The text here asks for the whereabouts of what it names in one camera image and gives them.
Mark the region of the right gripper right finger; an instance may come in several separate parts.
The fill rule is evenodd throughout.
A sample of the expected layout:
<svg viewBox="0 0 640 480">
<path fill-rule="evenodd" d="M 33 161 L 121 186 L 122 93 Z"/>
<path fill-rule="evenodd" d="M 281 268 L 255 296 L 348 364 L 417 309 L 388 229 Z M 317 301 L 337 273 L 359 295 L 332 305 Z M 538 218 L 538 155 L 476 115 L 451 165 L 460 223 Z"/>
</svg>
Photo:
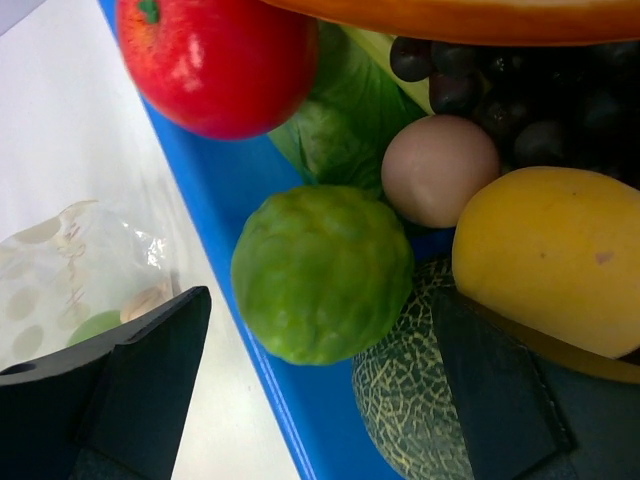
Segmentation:
<svg viewBox="0 0 640 480">
<path fill-rule="evenodd" d="M 637 355 L 586 352 L 453 287 L 432 311 L 476 478 L 638 478 Z"/>
</svg>

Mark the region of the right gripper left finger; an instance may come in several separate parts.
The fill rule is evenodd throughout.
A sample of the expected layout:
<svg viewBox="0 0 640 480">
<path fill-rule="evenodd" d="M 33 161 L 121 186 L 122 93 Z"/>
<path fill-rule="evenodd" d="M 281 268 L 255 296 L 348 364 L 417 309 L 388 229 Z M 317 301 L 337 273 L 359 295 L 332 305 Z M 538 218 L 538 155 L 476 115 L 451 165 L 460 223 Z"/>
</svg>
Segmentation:
<svg viewBox="0 0 640 480">
<path fill-rule="evenodd" d="M 1 372 L 4 479 L 168 479 L 211 311 L 205 286 Z"/>
</svg>

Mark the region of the green pear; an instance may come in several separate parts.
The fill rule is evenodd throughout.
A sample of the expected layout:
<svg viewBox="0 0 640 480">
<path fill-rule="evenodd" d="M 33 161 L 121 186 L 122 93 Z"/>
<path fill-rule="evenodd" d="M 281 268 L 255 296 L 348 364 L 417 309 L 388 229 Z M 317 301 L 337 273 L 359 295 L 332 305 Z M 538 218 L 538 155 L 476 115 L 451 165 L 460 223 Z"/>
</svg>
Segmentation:
<svg viewBox="0 0 640 480">
<path fill-rule="evenodd" d="M 121 325 L 120 311 L 108 310 L 88 318 L 79 325 L 67 341 L 67 346 L 73 346 L 87 339 L 93 338 Z"/>
</svg>

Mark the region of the clear dotted zip bag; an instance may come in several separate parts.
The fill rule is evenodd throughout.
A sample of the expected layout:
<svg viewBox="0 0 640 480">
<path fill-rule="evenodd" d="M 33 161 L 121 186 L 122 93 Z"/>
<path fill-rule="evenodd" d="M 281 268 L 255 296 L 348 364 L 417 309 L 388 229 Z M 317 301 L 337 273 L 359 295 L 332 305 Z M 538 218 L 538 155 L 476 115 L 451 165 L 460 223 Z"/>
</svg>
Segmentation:
<svg viewBox="0 0 640 480">
<path fill-rule="evenodd" d="M 1 366 L 57 352 L 93 315 L 166 282 L 178 293 L 165 233 L 148 215 L 96 200 L 1 243 Z"/>
</svg>

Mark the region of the yellow lemon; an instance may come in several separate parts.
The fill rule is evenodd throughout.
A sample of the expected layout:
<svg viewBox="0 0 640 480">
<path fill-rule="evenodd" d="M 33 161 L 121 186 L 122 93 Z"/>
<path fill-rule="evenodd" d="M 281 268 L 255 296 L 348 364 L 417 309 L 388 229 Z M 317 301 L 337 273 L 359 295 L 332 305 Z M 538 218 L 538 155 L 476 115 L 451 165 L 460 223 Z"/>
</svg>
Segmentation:
<svg viewBox="0 0 640 480">
<path fill-rule="evenodd" d="M 639 193 L 611 177 L 529 167 L 481 189 L 457 224 L 458 291 L 545 357 L 635 384 Z"/>
</svg>

